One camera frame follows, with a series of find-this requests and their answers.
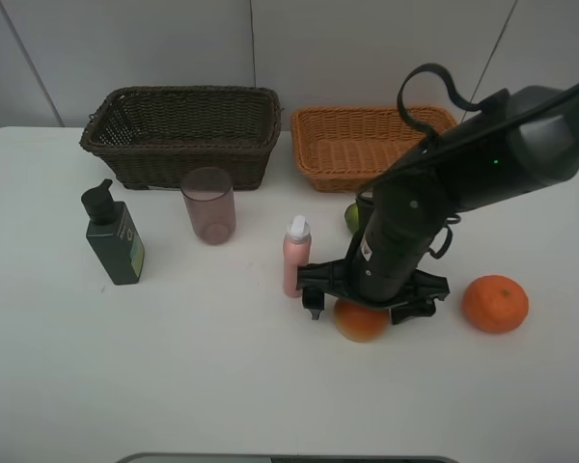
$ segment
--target white table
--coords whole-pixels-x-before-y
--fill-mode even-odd
[[[109,169],[80,129],[0,129],[0,461],[113,463],[137,452],[440,455],[461,463],[579,461],[579,175],[466,214],[433,318],[344,339],[281,292],[286,222],[313,261],[343,256],[351,198],[295,171],[282,134],[238,226],[199,243],[178,192],[116,183],[146,246],[113,286],[80,195]],[[505,336],[458,312],[467,284],[513,277],[526,323]]]

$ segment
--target dark brown wicker basket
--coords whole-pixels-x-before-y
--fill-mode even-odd
[[[128,87],[91,116],[81,147],[126,187],[179,188],[188,172],[225,169],[235,190],[262,183],[281,129],[277,94],[247,87]]]

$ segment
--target orange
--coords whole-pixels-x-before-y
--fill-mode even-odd
[[[465,289],[461,309],[479,330],[506,333],[523,323],[530,304],[518,283],[507,277],[489,275],[474,280]]]
[[[335,304],[335,323],[349,340],[367,342],[384,334],[390,324],[388,311],[376,311],[344,299]]]

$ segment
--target robotic arm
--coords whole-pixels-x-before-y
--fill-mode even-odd
[[[441,135],[412,119],[402,92],[420,72],[437,74],[457,107],[479,114]],[[458,213],[569,180],[579,170],[579,84],[567,91],[501,90],[473,104],[444,68],[427,64],[405,79],[397,105],[405,123],[426,137],[360,188],[360,230],[345,258],[298,269],[303,307],[314,320],[324,293],[389,310],[393,324],[432,316],[434,300],[449,294],[448,283],[416,267],[425,253],[436,259],[446,253]],[[436,252],[430,245],[442,229],[447,237]]]

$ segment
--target pink glass cup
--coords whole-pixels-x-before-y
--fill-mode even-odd
[[[234,189],[216,167],[189,172],[180,183],[193,232],[207,244],[223,244],[235,230]]]

